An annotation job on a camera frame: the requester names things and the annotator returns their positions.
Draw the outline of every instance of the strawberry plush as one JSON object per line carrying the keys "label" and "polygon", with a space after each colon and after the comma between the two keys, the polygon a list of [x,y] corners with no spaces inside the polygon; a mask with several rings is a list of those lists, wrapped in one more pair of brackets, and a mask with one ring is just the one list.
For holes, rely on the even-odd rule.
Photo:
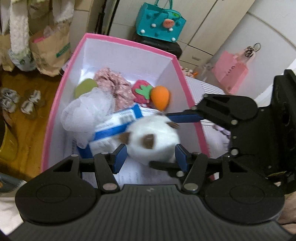
{"label": "strawberry plush", "polygon": [[153,89],[152,85],[145,80],[137,80],[131,88],[134,96],[134,101],[139,104],[148,104],[150,101],[150,92]]}

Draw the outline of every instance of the brown ear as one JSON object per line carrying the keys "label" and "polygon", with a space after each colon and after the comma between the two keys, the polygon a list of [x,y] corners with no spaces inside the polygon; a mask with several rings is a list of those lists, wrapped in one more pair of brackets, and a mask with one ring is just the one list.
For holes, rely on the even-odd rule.
{"label": "brown ear", "polygon": [[142,145],[146,149],[153,149],[154,135],[153,134],[149,134],[149,135],[144,136],[143,137]]}
{"label": "brown ear", "polygon": [[128,144],[129,143],[130,134],[131,134],[130,132],[121,133],[119,135],[118,139],[121,141],[121,143]]}
{"label": "brown ear", "polygon": [[174,128],[174,129],[179,129],[179,125],[177,124],[177,123],[175,123],[175,122],[167,122],[167,124],[170,126],[170,127],[172,127],[172,128]]}

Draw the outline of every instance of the orange makeup sponge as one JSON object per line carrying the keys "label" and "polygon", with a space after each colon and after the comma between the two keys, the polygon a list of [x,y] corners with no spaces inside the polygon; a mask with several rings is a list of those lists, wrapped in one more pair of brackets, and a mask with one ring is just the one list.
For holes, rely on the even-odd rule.
{"label": "orange makeup sponge", "polygon": [[156,109],[164,111],[170,102],[170,92],[166,87],[156,86],[150,92],[150,99]]}

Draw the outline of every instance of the blue gripper pad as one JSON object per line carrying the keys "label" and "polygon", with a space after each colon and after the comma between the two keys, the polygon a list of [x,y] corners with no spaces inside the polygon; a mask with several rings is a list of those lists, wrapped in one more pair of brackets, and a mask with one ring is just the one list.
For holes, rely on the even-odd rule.
{"label": "blue gripper pad", "polygon": [[114,161],[114,164],[112,164],[113,174],[119,173],[127,156],[128,156],[128,152],[127,152],[126,145],[120,144],[120,146],[117,147],[117,149],[111,154],[111,157],[110,157],[111,161]]}
{"label": "blue gripper pad", "polygon": [[175,146],[175,157],[181,170],[183,172],[189,172],[187,161],[191,159],[191,154],[181,144]]}
{"label": "blue gripper pad", "polygon": [[168,113],[167,117],[176,123],[195,123],[204,119],[202,116],[199,116],[190,110],[185,110],[178,113]]}

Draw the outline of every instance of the pink felt circle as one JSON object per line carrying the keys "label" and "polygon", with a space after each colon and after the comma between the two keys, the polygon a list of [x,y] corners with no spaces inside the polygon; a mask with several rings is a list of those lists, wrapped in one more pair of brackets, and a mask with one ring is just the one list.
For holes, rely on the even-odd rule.
{"label": "pink felt circle", "polygon": [[172,28],[173,26],[175,25],[175,21],[174,20],[171,20],[171,19],[165,19],[163,21],[163,27],[165,28]]}

